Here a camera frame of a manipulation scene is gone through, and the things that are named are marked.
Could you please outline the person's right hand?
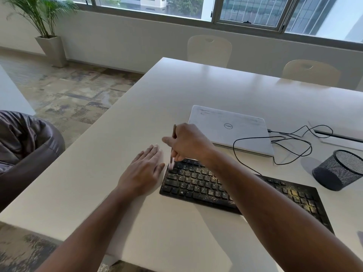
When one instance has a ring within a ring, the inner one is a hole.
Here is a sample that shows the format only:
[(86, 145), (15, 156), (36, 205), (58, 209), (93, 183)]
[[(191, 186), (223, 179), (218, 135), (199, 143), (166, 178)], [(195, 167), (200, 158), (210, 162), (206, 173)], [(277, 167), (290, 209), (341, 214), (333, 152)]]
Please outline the person's right hand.
[(178, 147), (173, 150), (174, 161), (191, 158), (207, 166), (218, 156), (216, 147), (196, 127), (195, 124), (181, 123), (176, 125)]

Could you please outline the person's left hand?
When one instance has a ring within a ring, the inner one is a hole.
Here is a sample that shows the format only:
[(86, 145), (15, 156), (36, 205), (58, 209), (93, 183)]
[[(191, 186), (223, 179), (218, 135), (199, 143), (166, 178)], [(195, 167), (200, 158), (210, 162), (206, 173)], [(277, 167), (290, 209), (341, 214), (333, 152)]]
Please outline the person's left hand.
[(162, 151), (159, 145), (150, 145), (140, 152), (121, 175), (116, 190), (129, 198), (143, 196), (159, 182), (160, 176), (154, 176), (155, 167), (161, 162)]

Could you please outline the thin cleaning brush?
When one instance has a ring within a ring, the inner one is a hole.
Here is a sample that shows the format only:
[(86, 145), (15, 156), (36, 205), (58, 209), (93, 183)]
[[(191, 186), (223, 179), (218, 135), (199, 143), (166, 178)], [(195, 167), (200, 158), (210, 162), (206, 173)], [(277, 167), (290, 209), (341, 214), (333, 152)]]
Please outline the thin cleaning brush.
[[(172, 138), (173, 139), (176, 139), (176, 124), (174, 124), (174, 127), (173, 127), (173, 133), (172, 133)], [(173, 170), (174, 168), (174, 157), (173, 157), (173, 147), (171, 148), (171, 157), (170, 157), (170, 162), (169, 162), (169, 165), (168, 165), (168, 170), (171, 171)]]

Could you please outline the person's right forearm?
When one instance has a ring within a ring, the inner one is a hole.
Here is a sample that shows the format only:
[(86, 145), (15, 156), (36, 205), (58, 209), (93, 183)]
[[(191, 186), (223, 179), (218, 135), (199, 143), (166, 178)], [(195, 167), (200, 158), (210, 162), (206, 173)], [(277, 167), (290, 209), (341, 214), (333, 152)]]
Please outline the person's right forearm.
[(315, 217), (231, 157), (212, 148), (198, 159), (284, 272), (363, 272), (363, 261)]

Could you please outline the person's left forearm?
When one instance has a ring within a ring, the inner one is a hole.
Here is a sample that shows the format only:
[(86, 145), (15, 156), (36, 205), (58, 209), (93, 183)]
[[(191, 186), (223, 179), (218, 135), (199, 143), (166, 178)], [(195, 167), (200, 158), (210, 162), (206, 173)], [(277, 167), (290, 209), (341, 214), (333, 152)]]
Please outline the person's left forearm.
[(35, 272), (97, 272), (121, 219), (140, 195), (115, 188)]

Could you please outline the dusty black keyboard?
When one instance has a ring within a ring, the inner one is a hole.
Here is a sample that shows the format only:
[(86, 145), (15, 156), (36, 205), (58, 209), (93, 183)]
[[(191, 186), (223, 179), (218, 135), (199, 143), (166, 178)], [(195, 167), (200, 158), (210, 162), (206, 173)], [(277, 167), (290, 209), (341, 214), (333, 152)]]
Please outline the dusty black keyboard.
[[(303, 208), (334, 234), (333, 227), (315, 187), (256, 174), (265, 183)], [(161, 195), (242, 215), (220, 180), (199, 161), (184, 159), (167, 169)]]

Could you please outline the white closed laptop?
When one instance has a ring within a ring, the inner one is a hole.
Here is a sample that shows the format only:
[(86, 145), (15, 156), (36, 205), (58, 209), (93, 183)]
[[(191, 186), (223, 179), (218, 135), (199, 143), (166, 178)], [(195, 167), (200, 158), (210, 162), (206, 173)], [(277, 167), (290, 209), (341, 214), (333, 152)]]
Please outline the white closed laptop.
[(262, 118), (193, 105), (188, 123), (195, 124), (215, 145), (266, 157), (275, 155)]

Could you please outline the cream plastic chair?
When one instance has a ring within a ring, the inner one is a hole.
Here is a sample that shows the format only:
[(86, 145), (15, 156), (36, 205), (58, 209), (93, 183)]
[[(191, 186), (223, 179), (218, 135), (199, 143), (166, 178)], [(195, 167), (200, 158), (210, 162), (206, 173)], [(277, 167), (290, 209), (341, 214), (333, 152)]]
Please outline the cream plastic chair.
[(327, 87), (336, 87), (340, 77), (341, 72), (335, 67), (314, 60), (290, 61), (282, 71), (284, 79)]
[(232, 44), (225, 38), (196, 35), (187, 43), (187, 61), (226, 68), (232, 53)]

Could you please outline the brown bean bag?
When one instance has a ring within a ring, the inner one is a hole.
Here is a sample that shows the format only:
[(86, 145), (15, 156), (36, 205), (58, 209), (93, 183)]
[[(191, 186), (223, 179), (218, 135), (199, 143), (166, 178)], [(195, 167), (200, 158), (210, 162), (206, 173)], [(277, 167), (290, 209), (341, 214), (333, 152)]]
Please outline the brown bean bag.
[(61, 132), (50, 122), (0, 110), (0, 212), (65, 149)]

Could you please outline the white square planter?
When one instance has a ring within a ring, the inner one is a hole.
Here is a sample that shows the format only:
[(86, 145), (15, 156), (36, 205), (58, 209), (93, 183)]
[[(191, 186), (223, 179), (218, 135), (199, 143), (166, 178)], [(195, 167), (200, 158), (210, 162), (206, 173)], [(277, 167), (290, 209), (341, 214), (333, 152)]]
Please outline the white square planter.
[(64, 51), (62, 39), (60, 36), (51, 38), (35, 37), (35, 40), (45, 53), (50, 64), (57, 68), (63, 68), (68, 65)]

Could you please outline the black mesh pen holder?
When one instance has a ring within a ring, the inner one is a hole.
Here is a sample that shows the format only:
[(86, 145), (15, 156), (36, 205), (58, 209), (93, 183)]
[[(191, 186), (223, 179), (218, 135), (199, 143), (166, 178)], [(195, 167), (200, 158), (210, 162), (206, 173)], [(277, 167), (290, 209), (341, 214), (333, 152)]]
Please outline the black mesh pen holder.
[(347, 150), (335, 150), (312, 170), (312, 176), (323, 187), (335, 192), (341, 191), (363, 178), (363, 158)]

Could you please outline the green potted palm plant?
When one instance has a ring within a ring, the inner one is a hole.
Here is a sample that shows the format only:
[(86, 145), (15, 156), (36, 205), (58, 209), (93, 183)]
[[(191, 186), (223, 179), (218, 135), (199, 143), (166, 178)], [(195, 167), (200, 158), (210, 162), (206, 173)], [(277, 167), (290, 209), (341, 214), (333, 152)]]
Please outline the green potted palm plant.
[(24, 17), (40, 34), (41, 38), (56, 37), (55, 26), (59, 16), (77, 13), (79, 6), (73, 0), (1, 0), (15, 13)]

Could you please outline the grey window frame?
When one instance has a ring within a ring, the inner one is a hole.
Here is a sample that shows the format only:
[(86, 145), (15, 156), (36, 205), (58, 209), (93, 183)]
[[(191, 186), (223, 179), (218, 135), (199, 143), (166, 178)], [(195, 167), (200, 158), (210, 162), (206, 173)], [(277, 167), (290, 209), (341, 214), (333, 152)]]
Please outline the grey window frame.
[(73, 0), (82, 10), (363, 52), (363, 0)]

